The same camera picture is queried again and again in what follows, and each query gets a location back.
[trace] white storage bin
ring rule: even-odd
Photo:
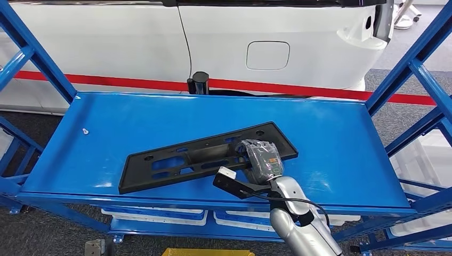
[[[452,147],[439,130],[432,130],[425,136],[404,147],[390,158],[399,178],[429,183],[441,187],[452,187]],[[414,194],[428,196],[435,190],[401,183],[402,188]],[[452,223],[452,210],[446,210],[421,219],[392,227],[394,236],[442,227]]]
[[[332,226],[341,226],[346,221],[357,221],[361,216],[332,215],[329,214]],[[238,212],[238,211],[214,211],[215,222],[218,225],[264,230],[274,232],[270,224],[270,213],[268,212]]]
[[[116,219],[204,226],[208,211],[157,207],[109,206],[101,209],[103,214]]]

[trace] floor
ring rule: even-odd
[[[410,30],[395,31],[392,42],[374,68],[366,75],[367,90],[374,90],[400,57],[408,50],[415,39],[431,22],[440,8],[438,6],[419,6],[423,16],[419,23]],[[452,93],[452,37],[433,54],[426,66],[432,70],[436,79]],[[411,78],[401,89],[401,93],[425,94],[415,78]],[[406,128],[425,115],[431,108],[417,105],[390,103],[385,105],[373,118],[375,126],[385,145],[396,138]],[[19,129],[26,132],[41,145],[46,145],[60,117],[18,113],[0,113]],[[89,206],[72,206],[77,210],[107,221],[99,209]],[[102,234],[83,228],[60,218],[40,211],[20,215],[8,215],[0,208],[0,256],[6,255],[83,255],[86,241],[103,238]],[[345,255],[358,255],[349,251],[349,245],[356,245],[360,240],[342,243]],[[219,239],[174,238],[127,236],[125,242],[117,245],[117,255],[155,255],[159,256],[167,247],[206,248],[206,249],[245,249],[258,256],[292,255],[285,244],[229,241]],[[378,251],[376,256],[402,255],[452,255],[452,253],[427,253],[404,251]]]

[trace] silver robotic arm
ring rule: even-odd
[[[270,183],[272,190],[278,192],[283,198],[307,200],[300,185],[292,177],[278,177]],[[313,206],[296,201],[286,201],[285,204],[286,209],[277,207],[271,210],[270,222],[278,236],[286,242],[296,256],[342,255],[342,249]],[[295,224],[293,216],[305,216],[300,220],[300,226]]]
[[[283,176],[276,146],[266,141],[243,140],[236,148],[252,164],[245,174],[251,183],[236,180],[236,173],[221,167],[213,185],[243,199],[256,196],[270,200],[270,222],[296,256],[339,256],[342,249],[298,182]]]

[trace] yellow object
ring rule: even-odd
[[[204,250],[167,248],[162,256],[255,256],[245,250]]]

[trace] red stripe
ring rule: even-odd
[[[186,91],[187,84],[185,82],[167,82],[147,79],[134,78],[118,78],[118,77],[104,77],[104,76],[84,76],[66,74],[67,79],[71,83],[76,84],[94,84],[94,85],[109,85],[131,88],[145,88],[156,90],[170,90],[170,91]],[[41,72],[38,71],[19,71],[15,78],[46,81],[47,79]],[[244,82],[222,79],[210,79],[209,86],[212,88],[246,90],[270,93],[283,93],[293,95],[330,97],[341,99],[355,99],[367,100],[372,92],[360,92],[341,89],[327,89],[297,85],[284,84],[268,84],[257,82]],[[388,102],[419,104],[435,106],[432,98],[425,95],[413,94],[394,94]]]

